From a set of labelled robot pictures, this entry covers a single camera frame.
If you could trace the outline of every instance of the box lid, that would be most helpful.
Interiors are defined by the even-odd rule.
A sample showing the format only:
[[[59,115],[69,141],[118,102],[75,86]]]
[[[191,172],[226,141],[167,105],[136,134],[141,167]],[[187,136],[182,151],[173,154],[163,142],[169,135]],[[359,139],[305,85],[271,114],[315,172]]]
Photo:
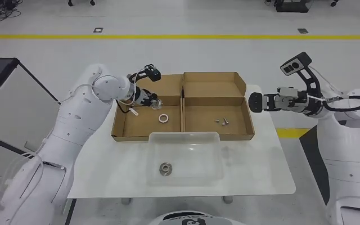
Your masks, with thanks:
[[[237,72],[185,72],[185,97],[244,97],[246,83]]]

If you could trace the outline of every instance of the white table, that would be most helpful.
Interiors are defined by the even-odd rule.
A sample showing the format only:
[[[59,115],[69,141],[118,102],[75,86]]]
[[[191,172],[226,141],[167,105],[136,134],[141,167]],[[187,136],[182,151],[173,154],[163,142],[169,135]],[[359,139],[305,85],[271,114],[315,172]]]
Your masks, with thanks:
[[[246,98],[261,92],[248,85]],[[110,136],[116,104],[86,142],[75,163],[68,198],[175,197],[293,194],[295,184],[268,112],[251,113],[251,141],[223,141],[224,177],[209,187],[151,187],[146,184],[147,142],[115,142]]]

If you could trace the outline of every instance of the black floor strip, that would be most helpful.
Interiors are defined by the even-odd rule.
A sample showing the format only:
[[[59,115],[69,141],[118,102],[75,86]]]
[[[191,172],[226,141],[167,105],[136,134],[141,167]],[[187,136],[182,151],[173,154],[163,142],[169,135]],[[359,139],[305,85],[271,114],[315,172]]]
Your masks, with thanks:
[[[70,221],[71,221],[71,218],[73,216],[73,212],[74,212],[76,203],[77,203],[77,199],[73,199],[73,201],[71,202],[69,213],[67,214],[65,225],[70,225]]]

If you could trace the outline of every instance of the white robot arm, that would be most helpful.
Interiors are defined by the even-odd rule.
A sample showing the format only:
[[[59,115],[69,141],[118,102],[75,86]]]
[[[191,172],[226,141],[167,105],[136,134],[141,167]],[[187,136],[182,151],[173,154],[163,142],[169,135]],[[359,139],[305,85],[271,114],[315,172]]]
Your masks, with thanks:
[[[284,63],[285,75],[297,73],[307,85],[306,91],[279,87],[276,94],[252,93],[249,107],[265,111],[293,111],[318,119],[317,138],[327,168],[330,199],[327,219],[332,225],[358,224],[360,221],[360,89],[343,93],[328,82],[321,91],[310,57],[302,52]],[[338,121],[346,120],[346,125]]]
[[[56,124],[38,155],[32,154],[35,157],[21,167],[5,191],[1,225],[51,223],[70,192],[74,164],[82,146],[104,122],[113,100],[161,107],[156,94],[136,87],[136,81],[145,77],[156,81],[161,74],[153,65],[128,77],[110,75],[104,65],[86,69],[62,102]]]

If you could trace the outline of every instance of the metal ring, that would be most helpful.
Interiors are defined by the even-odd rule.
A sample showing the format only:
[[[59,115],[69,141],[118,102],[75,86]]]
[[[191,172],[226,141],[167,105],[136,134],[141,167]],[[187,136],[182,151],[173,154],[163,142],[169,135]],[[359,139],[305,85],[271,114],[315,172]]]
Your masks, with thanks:
[[[161,123],[166,123],[168,120],[169,120],[169,116],[167,116],[167,114],[161,114],[161,115],[159,116],[159,122],[161,122]]]
[[[170,163],[162,163],[159,168],[160,174],[168,176],[173,172],[173,166]]]

